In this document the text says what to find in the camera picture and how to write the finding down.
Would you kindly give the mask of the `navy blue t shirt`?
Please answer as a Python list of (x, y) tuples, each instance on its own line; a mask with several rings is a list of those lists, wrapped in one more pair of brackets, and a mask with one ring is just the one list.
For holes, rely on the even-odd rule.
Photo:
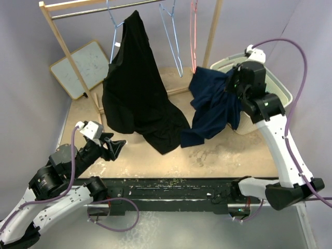
[(197, 67), (189, 84), (193, 96), (190, 102), (195, 109), (190, 129), (181, 132), (181, 147), (204, 144), (205, 140), (220, 133), (226, 125), (237, 130), (242, 105), (235, 94), (225, 91), (226, 80), (233, 70), (226, 73)]

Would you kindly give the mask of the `pink wire hanger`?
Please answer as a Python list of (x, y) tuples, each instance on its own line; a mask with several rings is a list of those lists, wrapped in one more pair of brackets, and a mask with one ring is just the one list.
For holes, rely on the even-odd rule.
[(190, 55), (191, 55), (191, 69), (195, 73), (197, 67), (197, 7), (198, 0), (190, 2), (190, 25), (189, 25), (189, 34), (190, 34)]

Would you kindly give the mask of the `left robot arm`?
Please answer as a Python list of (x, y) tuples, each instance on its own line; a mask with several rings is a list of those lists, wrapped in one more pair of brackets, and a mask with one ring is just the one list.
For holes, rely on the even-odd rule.
[(74, 181), (102, 158), (115, 161), (125, 140), (112, 141), (111, 134), (101, 139), (101, 146), (87, 140), (77, 149), (70, 144), (57, 148), (29, 181), (16, 207), (1, 221), (1, 248), (30, 248), (51, 225), (89, 203), (102, 203), (108, 193), (100, 177), (89, 178), (82, 186)]

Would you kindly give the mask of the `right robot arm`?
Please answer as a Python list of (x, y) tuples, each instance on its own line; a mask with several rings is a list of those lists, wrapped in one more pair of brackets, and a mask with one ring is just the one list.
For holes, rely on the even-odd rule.
[(263, 135), (278, 171), (277, 180), (245, 176), (232, 182), (231, 198), (236, 203), (248, 197), (266, 200), (277, 211), (305, 201), (324, 189), (302, 160), (291, 134), (280, 98), (266, 91), (266, 69), (257, 61), (235, 65), (226, 81), (226, 91), (234, 93), (243, 110)]

